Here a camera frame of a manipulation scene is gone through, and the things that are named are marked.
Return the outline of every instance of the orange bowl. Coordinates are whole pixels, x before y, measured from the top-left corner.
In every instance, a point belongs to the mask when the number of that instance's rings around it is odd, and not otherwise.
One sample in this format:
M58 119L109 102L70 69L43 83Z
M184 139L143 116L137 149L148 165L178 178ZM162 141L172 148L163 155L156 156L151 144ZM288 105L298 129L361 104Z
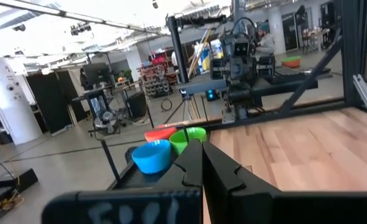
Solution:
M161 139L169 140L170 136L173 135L173 133L175 132L177 132L176 127L165 128L165 129L160 129L160 130L157 130L156 128L155 130L145 132L145 139L147 142L161 140Z
M301 57L289 57L282 60L282 65L289 68L298 68L301 65Z

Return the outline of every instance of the green plant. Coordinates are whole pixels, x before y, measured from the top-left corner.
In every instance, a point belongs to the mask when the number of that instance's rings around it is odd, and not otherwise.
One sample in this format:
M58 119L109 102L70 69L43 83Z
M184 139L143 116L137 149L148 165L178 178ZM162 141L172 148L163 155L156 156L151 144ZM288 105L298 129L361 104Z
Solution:
M124 77L126 77L127 79L132 78L130 69L123 71L123 74L124 74Z

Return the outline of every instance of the green bowl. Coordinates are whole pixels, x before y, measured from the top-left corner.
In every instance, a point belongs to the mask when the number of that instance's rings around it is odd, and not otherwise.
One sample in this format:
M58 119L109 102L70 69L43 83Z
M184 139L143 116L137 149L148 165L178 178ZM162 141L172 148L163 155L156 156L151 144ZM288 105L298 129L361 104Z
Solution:
M204 128L187 128L189 141L193 139L199 139L200 142L207 140L207 133ZM188 143L186 142L185 132L183 130L177 131L175 134L171 135L170 142L172 149L181 155Z
M291 62L291 61L298 60L298 59L301 59L301 56L285 58L281 62Z

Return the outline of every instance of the blue bowl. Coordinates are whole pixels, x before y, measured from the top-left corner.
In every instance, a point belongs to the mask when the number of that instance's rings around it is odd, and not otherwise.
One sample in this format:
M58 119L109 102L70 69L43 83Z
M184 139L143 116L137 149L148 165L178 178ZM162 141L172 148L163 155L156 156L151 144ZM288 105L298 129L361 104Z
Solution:
M132 152L132 160L144 174L155 174L170 164L171 144L157 140L139 146Z

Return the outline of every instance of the white pillar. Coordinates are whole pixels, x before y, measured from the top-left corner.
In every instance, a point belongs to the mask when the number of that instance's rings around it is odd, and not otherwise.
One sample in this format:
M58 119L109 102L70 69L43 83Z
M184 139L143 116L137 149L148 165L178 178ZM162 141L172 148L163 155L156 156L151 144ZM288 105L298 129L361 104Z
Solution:
M286 45L284 44L282 13L279 7L272 7L268 10L268 21L271 34L275 38L274 54L284 54L286 52Z
M35 140L41 129L14 71L0 58L0 121L15 144Z
M129 69L131 69L132 79L138 81L141 74L137 70L141 66L141 54L136 45L130 46L129 51L125 53Z

